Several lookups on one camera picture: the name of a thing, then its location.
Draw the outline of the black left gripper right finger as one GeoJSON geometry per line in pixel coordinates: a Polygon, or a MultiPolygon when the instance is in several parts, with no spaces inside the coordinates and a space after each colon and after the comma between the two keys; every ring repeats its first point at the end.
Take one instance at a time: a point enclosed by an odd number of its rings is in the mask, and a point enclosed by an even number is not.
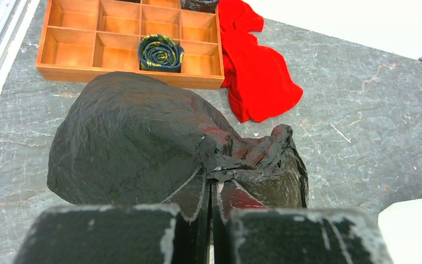
{"type": "Polygon", "coordinates": [[[213,183],[216,263],[392,263],[378,225],[353,209],[267,208],[234,180],[213,183]]]}

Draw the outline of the white plastic trash bin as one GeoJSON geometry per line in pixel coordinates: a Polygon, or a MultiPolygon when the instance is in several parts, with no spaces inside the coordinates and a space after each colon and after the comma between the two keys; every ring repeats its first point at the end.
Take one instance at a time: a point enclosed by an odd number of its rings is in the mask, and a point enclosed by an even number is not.
{"type": "Polygon", "coordinates": [[[394,263],[422,264],[422,199],[393,203],[378,225],[394,263]]]}

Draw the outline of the black plastic trash bag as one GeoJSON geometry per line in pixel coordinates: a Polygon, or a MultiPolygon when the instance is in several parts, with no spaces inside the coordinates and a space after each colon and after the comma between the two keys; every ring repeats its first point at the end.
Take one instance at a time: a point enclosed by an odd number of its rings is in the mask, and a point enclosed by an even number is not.
{"type": "Polygon", "coordinates": [[[112,72],[81,91],[58,127],[47,186],[72,204],[164,201],[194,175],[234,179],[268,207],[305,208],[306,167],[289,125],[241,136],[193,91],[112,72]]]}

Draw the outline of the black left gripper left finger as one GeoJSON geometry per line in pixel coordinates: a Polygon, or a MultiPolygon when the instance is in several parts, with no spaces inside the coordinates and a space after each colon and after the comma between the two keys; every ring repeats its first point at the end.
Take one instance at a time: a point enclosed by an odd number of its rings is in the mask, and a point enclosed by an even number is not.
{"type": "Polygon", "coordinates": [[[36,218],[15,263],[207,263],[208,182],[194,172],[163,202],[56,206],[36,218]]]}

